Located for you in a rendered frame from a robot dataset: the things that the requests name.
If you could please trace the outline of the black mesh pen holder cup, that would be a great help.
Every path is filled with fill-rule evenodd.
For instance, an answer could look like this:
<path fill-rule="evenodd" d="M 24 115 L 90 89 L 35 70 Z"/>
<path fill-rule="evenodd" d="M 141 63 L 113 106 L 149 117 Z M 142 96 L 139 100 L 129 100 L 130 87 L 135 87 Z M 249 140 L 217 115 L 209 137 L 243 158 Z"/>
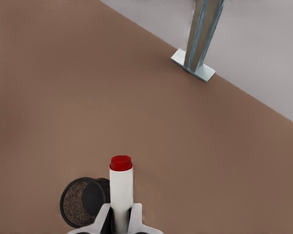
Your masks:
<path fill-rule="evenodd" d="M 60 212 L 69 226 L 81 228 L 95 221 L 105 203 L 110 203 L 110 181 L 106 178 L 81 177 L 64 189 Z"/>

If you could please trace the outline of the white marker with red cap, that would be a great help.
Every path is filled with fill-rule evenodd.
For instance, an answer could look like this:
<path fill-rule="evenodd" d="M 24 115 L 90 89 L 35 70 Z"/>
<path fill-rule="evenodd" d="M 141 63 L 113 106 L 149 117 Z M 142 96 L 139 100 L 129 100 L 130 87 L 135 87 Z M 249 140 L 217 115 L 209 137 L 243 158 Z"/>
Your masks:
<path fill-rule="evenodd" d="M 133 164 L 129 156 L 114 156 L 109 165 L 110 205 L 117 234 L 125 234 L 133 205 Z"/>

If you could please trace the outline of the silver frame post with foot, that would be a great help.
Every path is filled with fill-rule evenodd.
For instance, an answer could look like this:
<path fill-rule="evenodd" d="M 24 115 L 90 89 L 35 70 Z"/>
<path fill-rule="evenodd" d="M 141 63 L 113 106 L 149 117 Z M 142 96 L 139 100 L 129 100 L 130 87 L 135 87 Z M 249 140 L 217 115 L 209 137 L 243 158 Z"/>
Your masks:
<path fill-rule="evenodd" d="M 186 50 L 178 49 L 170 58 L 174 63 L 204 82 L 215 71 L 204 65 L 204 54 L 219 0 L 195 0 Z"/>

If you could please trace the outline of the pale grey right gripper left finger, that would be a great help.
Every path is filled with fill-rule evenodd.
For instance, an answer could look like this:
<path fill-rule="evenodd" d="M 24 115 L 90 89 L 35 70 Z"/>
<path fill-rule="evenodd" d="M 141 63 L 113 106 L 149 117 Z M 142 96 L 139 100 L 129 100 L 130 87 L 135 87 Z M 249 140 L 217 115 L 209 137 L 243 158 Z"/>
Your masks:
<path fill-rule="evenodd" d="M 110 204 L 105 203 L 101 207 L 97 217 L 95 218 L 94 223 L 69 231 L 68 234 L 112 234 L 112 212 L 110 209 Z"/>

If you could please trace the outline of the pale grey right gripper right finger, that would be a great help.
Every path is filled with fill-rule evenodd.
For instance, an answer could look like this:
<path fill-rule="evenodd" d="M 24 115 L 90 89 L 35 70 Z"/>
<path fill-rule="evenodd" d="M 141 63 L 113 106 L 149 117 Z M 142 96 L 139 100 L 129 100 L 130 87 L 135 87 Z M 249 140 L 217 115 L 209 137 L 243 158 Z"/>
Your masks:
<path fill-rule="evenodd" d="M 143 224 L 142 204 L 134 203 L 131 208 L 127 234 L 164 234 L 162 231 Z"/>

